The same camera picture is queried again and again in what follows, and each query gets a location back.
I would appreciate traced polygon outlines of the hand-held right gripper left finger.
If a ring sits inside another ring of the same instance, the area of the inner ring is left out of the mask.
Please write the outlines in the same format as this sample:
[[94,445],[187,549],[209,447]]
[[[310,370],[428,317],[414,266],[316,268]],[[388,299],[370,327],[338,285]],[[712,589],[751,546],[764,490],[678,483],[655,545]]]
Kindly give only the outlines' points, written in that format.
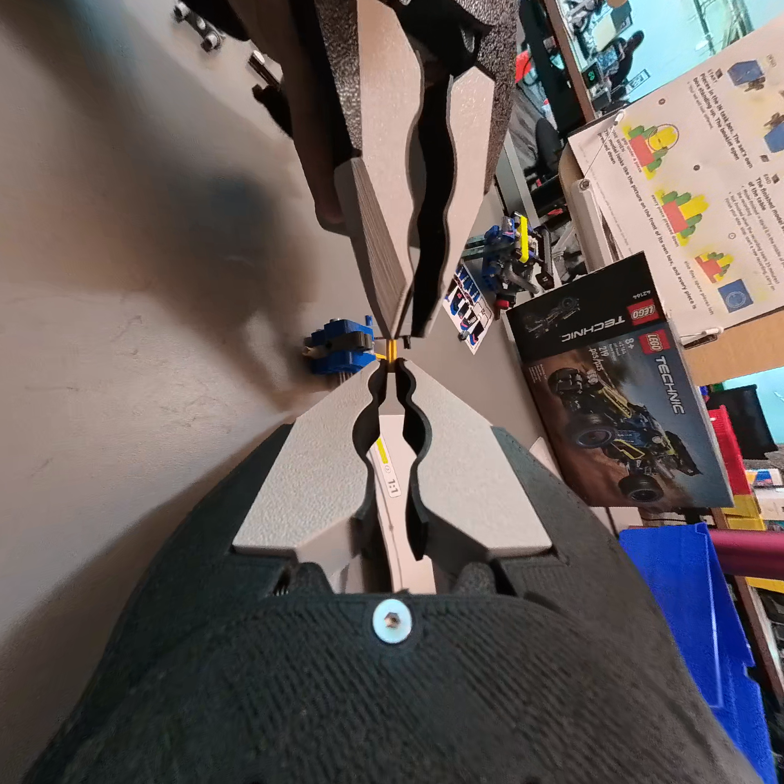
[[291,425],[233,540],[233,550],[320,566],[328,578],[361,559],[366,592],[389,589],[368,453],[379,437],[389,364],[338,385]]

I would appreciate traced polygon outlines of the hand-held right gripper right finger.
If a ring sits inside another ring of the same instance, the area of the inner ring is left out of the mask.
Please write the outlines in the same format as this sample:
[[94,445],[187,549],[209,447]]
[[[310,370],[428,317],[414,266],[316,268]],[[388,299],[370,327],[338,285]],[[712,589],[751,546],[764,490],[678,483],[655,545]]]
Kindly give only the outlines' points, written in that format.
[[549,554],[500,430],[410,360],[394,378],[394,588],[442,590],[469,563]]

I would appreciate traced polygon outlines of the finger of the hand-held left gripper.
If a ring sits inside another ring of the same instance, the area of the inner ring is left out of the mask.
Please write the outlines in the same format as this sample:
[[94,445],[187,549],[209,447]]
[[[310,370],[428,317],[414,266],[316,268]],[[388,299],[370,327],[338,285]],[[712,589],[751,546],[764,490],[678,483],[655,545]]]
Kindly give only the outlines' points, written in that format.
[[411,331],[426,337],[485,197],[494,81],[477,67],[426,90],[418,122],[425,193],[417,229]]
[[400,334],[414,267],[409,153],[423,102],[417,53],[388,5],[358,2],[358,156],[335,171],[361,279],[383,338]]

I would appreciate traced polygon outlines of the lego instruction booklet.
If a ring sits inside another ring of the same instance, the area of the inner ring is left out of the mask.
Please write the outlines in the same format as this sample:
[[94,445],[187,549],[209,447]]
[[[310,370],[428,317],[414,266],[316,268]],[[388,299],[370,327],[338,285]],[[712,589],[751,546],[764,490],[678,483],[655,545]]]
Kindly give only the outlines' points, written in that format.
[[[415,453],[404,438],[403,415],[381,415],[369,452],[376,472],[379,523],[394,591],[436,593],[432,560],[413,554],[406,528],[409,479]],[[426,500],[434,502],[437,555],[460,570],[465,563],[546,553],[552,540],[495,438],[492,426],[471,413],[439,430],[435,454],[421,464]]]

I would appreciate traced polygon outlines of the blue grey lego sub-assembly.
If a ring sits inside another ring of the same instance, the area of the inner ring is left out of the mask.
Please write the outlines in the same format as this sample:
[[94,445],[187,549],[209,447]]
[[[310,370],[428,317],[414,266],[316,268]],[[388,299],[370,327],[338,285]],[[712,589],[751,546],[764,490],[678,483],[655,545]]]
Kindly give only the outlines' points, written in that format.
[[354,375],[377,361],[374,321],[331,319],[303,339],[303,357],[315,376]]

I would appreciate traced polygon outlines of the partly built lego car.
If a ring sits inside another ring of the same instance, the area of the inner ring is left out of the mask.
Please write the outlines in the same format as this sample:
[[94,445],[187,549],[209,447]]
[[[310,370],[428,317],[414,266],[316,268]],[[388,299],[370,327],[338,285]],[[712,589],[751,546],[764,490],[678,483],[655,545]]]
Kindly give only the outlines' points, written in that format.
[[531,229],[520,212],[470,238],[460,260],[479,274],[497,315],[513,308],[522,293],[536,297],[556,287],[550,233]]

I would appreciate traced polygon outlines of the lego sticker sheet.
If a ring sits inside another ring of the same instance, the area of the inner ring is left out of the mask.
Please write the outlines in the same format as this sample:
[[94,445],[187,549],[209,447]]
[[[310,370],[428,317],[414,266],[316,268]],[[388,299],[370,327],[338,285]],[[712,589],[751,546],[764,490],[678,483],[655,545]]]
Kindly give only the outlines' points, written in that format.
[[472,269],[465,263],[457,265],[442,305],[458,333],[458,340],[476,355],[495,323],[495,315]]

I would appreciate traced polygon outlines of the lego set box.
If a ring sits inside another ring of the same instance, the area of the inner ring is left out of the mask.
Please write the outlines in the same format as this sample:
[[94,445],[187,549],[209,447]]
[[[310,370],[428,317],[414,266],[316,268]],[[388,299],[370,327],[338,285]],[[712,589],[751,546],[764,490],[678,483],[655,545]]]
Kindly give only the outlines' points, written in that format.
[[710,416],[642,252],[506,319],[554,459],[588,506],[730,506]]

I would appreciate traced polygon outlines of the pile of loose lego pieces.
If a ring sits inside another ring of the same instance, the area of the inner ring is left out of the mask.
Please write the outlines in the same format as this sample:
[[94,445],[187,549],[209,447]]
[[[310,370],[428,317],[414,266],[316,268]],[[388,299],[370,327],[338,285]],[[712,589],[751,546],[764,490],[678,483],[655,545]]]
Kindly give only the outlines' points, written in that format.
[[[227,38],[249,42],[251,36],[242,19],[228,1],[176,1],[172,16],[179,24],[189,25],[199,36],[206,53],[218,51]],[[263,54],[253,48],[247,62],[260,83],[253,85],[252,96],[262,105],[281,132],[292,139],[292,120],[288,97],[281,80],[269,70]]]

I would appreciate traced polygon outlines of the person's left hand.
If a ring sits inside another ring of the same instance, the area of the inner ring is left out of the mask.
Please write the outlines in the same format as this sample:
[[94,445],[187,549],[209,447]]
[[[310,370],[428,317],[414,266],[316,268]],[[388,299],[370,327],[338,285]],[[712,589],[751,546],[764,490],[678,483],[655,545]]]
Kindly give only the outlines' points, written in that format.
[[316,2],[282,2],[281,65],[292,138],[319,224],[345,233],[335,183],[336,158],[346,152],[345,123],[328,61]]

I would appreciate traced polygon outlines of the wooden top background desk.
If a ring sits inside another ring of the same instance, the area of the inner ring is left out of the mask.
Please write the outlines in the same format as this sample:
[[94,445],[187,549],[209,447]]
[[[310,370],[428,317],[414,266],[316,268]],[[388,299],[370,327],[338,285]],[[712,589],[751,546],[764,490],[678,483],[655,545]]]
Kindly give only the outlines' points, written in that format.
[[519,20],[557,131],[565,138],[597,117],[560,2],[521,1]]

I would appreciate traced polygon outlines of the black office chair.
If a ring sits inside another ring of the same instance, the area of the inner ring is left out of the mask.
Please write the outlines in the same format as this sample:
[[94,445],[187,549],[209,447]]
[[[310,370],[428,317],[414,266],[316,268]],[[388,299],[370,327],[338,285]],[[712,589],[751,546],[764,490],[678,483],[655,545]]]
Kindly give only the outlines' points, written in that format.
[[540,180],[557,175],[563,144],[557,129],[546,118],[535,125],[535,172]]

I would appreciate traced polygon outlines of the white plastic bar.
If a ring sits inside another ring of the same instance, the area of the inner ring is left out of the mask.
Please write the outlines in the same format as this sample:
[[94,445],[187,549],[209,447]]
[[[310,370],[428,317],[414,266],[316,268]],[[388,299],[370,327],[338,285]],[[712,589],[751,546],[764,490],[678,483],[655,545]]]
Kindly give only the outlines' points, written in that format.
[[617,254],[608,236],[592,182],[585,177],[577,178],[568,185],[563,184],[562,191],[588,272],[596,272],[615,262]]

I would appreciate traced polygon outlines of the printed instruction poster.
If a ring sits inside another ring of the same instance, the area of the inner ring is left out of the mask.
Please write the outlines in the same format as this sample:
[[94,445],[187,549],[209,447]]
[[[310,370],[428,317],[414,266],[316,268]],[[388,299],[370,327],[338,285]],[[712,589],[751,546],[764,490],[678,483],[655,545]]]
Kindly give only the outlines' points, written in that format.
[[682,335],[782,309],[782,15],[569,145]]

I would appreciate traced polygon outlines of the blue plastic bin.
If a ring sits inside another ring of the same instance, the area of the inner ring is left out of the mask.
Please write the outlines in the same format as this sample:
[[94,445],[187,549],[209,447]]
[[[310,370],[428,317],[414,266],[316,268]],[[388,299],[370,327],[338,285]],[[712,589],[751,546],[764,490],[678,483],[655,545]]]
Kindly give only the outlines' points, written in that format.
[[703,699],[763,782],[778,782],[756,664],[705,523],[628,528],[619,541],[658,602]]

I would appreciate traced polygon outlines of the red block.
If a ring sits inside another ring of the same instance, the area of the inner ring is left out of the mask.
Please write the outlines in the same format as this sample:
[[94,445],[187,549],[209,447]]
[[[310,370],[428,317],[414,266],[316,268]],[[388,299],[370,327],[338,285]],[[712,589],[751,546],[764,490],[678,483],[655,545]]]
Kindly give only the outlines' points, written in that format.
[[708,415],[727,471],[732,494],[753,495],[753,489],[746,475],[739,442],[735,435],[726,407],[708,409]]

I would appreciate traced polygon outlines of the yellow blocks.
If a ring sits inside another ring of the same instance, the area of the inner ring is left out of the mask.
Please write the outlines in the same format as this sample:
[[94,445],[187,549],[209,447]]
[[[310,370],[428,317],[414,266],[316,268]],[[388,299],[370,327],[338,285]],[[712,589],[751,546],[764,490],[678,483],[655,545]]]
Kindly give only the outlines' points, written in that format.
[[757,496],[753,493],[735,494],[733,505],[722,507],[721,512],[731,530],[764,532],[768,529],[762,518]]

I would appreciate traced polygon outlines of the black monitor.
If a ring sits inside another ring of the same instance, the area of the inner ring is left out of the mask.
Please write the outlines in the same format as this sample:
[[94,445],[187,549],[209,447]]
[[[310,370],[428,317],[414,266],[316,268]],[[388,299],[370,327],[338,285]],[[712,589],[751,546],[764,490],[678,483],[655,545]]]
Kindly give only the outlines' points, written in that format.
[[769,453],[779,451],[764,415],[756,384],[722,389],[718,385],[711,386],[707,407],[717,409],[721,406],[726,409],[744,459],[761,461],[767,459]]

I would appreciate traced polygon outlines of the magenta roll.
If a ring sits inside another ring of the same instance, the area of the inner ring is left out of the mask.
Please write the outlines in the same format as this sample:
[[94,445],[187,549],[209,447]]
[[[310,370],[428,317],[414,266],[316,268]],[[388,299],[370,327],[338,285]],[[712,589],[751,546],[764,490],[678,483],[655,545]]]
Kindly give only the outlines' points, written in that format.
[[709,534],[722,573],[783,581],[783,532],[710,528]]

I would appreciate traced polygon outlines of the brown cardboard box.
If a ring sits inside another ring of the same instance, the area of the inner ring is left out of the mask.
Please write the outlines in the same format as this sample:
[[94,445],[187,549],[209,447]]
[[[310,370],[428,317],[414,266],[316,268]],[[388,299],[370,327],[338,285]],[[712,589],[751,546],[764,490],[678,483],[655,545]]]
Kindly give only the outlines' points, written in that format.
[[783,309],[720,334],[688,338],[684,361],[700,387],[783,367]]

